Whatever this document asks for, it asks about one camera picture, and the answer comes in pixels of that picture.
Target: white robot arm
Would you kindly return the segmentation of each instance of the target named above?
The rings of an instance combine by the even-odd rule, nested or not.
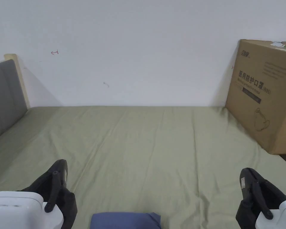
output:
[[[270,209],[273,219],[266,219],[261,212],[255,223],[256,229],[286,229],[286,200],[280,204],[279,209]]]
[[[0,192],[0,228],[61,229],[64,218],[57,205],[46,213],[46,202],[34,192]]]
[[[67,162],[61,159],[29,187],[0,192],[0,229],[71,229],[77,205],[67,176]]]

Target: blue pillow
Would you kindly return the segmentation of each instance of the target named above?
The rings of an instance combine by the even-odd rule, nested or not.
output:
[[[161,229],[156,213],[104,212],[93,214],[90,229]]]

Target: mattress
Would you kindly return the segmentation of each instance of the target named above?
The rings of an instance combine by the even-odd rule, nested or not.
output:
[[[89,228],[99,212],[155,212],[163,228],[239,228],[239,176],[252,167],[286,194],[286,162],[224,108],[38,107],[0,137],[0,191],[30,185],[56,160]]]

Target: cardboard box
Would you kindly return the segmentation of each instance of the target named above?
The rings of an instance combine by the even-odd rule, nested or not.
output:
[[[240,40],[226,107],[270,154],[286,154],[286,42]]]

